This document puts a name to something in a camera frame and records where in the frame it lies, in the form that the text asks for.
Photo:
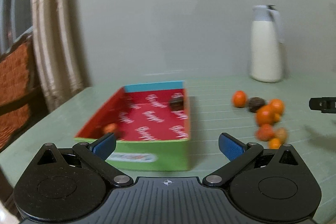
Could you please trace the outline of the orange fruit in box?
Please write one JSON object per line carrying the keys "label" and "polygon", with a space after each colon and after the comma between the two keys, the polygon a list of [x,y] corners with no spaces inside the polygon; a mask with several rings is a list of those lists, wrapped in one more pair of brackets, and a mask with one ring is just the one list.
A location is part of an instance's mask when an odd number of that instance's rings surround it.
{"label": "orange fruit in box", "polygon": [[102,128],[104,134],[112,133],[116,134],[118,132],[118,125],[115,123],[110,123]]}

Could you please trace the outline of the reddish orange tangerine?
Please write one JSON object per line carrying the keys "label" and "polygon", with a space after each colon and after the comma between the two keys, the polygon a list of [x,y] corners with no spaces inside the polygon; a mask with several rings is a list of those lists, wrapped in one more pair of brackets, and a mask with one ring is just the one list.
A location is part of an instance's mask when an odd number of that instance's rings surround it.
{"label": "reddish orange tangerine", "polygon": [[274,137],[273,127],[269,124],[262,124],[256,131],[256,138],[260,141],[270,141]]}

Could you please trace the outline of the tan brown fruit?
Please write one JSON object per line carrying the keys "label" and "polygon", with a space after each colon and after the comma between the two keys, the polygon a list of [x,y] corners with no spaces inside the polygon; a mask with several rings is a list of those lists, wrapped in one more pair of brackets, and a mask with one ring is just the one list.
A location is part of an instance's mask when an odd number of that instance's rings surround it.
{"label": "tan brown fruit", "polygon": [[274,132],[275,138],[279,139],[281,143],[285,143],[288,138],[288,131],[286,128],[278,128]]}

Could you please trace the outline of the large orange tangerine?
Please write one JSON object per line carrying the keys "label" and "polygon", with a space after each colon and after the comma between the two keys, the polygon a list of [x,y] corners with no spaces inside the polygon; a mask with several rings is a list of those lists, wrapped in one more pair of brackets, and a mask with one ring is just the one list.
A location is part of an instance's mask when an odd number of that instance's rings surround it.
{"label": "large orange tangerine", "polygon": [[279,122],[281,115],[270,105],[265,105],[256,111],[255,120],[258,126],[273,125]]}

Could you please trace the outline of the orange tangerine upper right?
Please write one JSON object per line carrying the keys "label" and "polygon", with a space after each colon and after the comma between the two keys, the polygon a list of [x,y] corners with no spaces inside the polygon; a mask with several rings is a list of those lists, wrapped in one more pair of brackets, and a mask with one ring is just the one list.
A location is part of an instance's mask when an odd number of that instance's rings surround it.
{"label": "orange tangerine upper right", "polygon": [[270,105],[270,107],[272,107],[273,111],[276,114],[278,114],[280,116],[282,116],[284,114],[285,105],[284,105],[284,102],[282,100],[277,99],[277,98],[272,99],[272,100],[270,100],[269,105]]}

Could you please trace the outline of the green grid table mat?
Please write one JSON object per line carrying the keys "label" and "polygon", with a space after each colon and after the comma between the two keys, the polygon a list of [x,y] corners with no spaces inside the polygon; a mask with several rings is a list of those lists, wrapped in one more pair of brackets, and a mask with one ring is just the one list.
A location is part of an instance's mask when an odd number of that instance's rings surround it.
{"label": "green grid table mat", "polygon": [[[86,88],[19,137],[1,153],[1,169],[10,184],[15,184],[44,143],[71,147],[76,133],[120,84]],[[190,124],[191,169],[189,176],[203,177],[226,163],[218,149],[218,137],[227,132],[240,141],[255,140],[255,117],[246,109],[232,106],[234,92],[249,97],[279,99],[285,111],[278,127],[288,132],[288,142],[299,152],[322,190],[315,214],[318,223],[335,217],[335,115],[309,108],[312,97],[335,96],[335,74],[294,75],[276,84],[257,82],[249,77],[228,76],[185,80],[190,106],[173,114],[177,119],[170,132],[183,135],[184,122]]]}

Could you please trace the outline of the dark brown passion fruit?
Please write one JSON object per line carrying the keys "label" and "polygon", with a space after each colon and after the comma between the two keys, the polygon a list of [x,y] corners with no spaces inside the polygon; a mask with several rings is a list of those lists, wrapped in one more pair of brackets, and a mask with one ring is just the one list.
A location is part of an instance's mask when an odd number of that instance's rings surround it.
{"label": "dark brown passion fruit", "polygon": [[251,97],[248,100],[248,110],[252,113],[255,113],[258,109],[266,105],[266,100],[260,97]]}

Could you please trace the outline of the orange tangerine far left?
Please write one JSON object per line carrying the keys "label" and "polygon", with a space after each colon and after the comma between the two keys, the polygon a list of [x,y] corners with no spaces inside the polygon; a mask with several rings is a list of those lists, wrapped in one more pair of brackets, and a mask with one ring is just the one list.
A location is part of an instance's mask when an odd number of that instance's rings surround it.
{"label": "orange tangerine far left", "polygon": [[236,108],[244,108],[247,100],[247,94],[242,90],[237,90],[232,96],[232,104]]}

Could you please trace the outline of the colourful cardboard box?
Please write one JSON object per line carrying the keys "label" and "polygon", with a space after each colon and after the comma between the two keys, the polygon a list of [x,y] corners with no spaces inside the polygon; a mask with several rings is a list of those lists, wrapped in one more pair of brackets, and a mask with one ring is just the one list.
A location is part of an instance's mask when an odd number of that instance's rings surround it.
{"label": "colourful cardboard box", "polygon": [[[171,111],[169,100],[184,96],[184,110]],[[75,135],[92,143],[102,128],[118,125],[116,148],[107,162],[118,169],[178,172],[191,167],[190,108],[184,81],[125,85],[119,88]]]}

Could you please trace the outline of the white thermos jug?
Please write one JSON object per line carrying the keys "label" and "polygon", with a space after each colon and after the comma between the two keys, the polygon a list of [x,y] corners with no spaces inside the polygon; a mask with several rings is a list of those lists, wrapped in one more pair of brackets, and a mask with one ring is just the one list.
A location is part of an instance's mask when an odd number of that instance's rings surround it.
{"label": "white thermos jug", "polygon": [[284,42],[281,15],[273,5],[256,5],[252,10],[249,74],[263,83],[279,82],[284,74],[280,46]]}

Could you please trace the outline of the dark fruit in box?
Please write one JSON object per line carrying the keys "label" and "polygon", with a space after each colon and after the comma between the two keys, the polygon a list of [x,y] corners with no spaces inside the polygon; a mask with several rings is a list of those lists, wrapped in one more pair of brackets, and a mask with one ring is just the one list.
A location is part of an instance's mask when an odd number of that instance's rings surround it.
{"label": "dark fruit in box", "polygon": [[169,108],[171,111],[181,111],[184,110],[184,96],[177,95],[169,100]]}

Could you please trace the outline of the beige satin curtain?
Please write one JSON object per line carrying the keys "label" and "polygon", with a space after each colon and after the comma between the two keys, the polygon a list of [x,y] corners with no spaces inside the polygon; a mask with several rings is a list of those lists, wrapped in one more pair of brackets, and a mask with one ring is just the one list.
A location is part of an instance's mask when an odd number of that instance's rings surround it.
{"label": "beige satin curtain", "polygon": [[54,111],[84,89],[68,0],[31,0],[33,48],[42,92]]}

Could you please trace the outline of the wooden sofa orange cushion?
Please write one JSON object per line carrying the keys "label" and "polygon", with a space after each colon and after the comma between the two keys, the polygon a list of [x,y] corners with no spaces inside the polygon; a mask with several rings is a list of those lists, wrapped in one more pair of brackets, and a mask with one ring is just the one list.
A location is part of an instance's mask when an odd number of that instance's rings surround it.
{"label": "wooden sofa orange cushion", "polygon": [[1,56],[1,151],[46,114],[33,49],[24,35]]}

